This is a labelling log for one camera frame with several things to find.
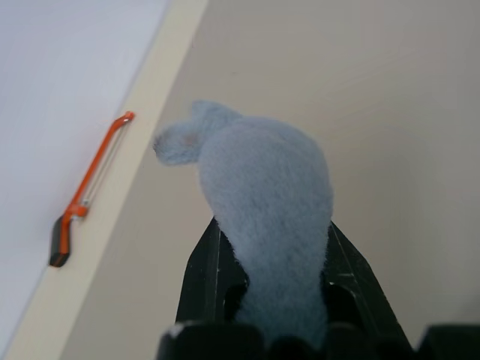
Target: fuzzy texture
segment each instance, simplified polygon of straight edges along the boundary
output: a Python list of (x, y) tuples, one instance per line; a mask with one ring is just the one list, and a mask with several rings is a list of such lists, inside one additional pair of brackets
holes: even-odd
[(323, 153), (282, 122), (197, 101), (192, 119), (154, 142), (167, 165), (198, 162), (200, 184), (250, 283), (235, 321), (267, 345), (297, 336), (319, 349), (327, 313), (320, 289), (333, 192)]

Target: white sheet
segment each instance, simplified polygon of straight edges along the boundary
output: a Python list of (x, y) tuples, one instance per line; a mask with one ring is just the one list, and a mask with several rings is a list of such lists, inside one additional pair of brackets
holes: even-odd
[(0, 3), (0, 358), (168, 3)]

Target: felt mouse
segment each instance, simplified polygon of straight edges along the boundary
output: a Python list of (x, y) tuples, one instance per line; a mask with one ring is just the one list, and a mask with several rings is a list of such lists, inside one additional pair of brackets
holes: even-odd
[(256, 326), (268, 345), (296, 336), (319, 349), (333, 191), (318, 145), (281, 121), (198, 100), (154, 150), (166, 165), (198, 163), (205, 198), (249, 278), (235, 321)]

